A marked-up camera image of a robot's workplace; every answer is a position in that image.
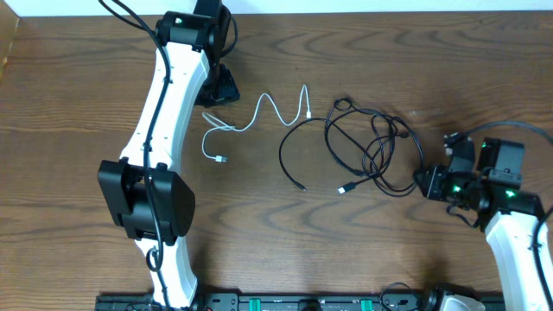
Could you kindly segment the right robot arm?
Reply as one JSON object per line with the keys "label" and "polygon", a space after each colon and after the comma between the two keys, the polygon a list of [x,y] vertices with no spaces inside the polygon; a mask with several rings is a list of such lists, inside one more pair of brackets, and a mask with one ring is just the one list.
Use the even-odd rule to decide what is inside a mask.
{"label": "right robot arm", "polygon": [[417,170],[414,182],[428,200],[474,211],[499,271],[508,310],[552,308],[552,259],[546,212],[538,194],[521,190],[522,143],[487,137],[477,149],[466,133],[444,138],[446,165]]}

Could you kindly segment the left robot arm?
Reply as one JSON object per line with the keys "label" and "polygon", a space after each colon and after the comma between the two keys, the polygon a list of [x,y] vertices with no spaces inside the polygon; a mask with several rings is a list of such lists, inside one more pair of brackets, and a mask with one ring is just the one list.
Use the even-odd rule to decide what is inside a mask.
{"label": "left robot arm", "polygon": [[191,310],[199,304],[186,242],[195,195],[181,177],[183,143],[194,107],[240,97],[221,62],[237,23],[217,0],[199,1],[190,13],[168,11],[154,28],[117,5],[128,14],[123,21],[155,44],[156,66],[137,127],[117,161],[101,162],[99,185],[114,224],[145,256],[154,284],[151,308]]}

